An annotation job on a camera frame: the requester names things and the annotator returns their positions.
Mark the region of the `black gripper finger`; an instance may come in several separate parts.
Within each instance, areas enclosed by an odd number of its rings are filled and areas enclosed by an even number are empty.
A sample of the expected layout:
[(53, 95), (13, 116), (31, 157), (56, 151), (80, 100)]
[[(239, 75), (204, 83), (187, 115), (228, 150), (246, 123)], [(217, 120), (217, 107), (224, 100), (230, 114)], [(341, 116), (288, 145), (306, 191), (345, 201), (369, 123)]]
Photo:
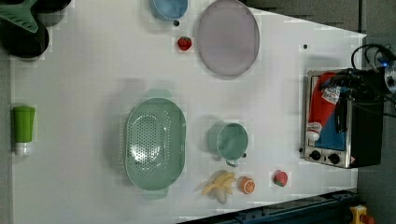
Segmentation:
[(347, 99), (344, 96), (339, 98), (334, 110), (334, 125), (337, 133), (347, 130)]
[(322, 91), (329, 88), (338, 88), (345, 86), (346, 77), (344, 75), (335, 75), (335, 76), (322, 75), (320, 78), (321, 78), (320, 89)]

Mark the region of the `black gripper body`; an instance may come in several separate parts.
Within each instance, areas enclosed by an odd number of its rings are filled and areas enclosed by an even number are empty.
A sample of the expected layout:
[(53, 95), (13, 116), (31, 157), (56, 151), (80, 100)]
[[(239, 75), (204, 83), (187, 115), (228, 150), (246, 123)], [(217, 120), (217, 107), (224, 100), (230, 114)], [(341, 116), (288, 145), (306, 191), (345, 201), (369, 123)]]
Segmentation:
[(345, 96), (354, 103), (384, 103), (387, 101), (383, 91), (382, 77), (372, 70), (347, 69), (340, 73), (344, 75)]

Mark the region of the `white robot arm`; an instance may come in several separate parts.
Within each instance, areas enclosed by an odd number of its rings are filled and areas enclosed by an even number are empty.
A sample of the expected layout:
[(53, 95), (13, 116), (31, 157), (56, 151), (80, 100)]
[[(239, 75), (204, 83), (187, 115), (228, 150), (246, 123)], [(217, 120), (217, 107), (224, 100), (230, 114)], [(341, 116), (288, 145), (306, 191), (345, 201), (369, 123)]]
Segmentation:
[(385, 103), (395, 105), (395, 63), (383, 63), (371, 70), (343, 69), (319, 85), (321, 91), (335, 92), (336, 103), (342, 99), (364, 112), (380, 118), (394, 118), (394, 114), (375, 111), (375, 106)]

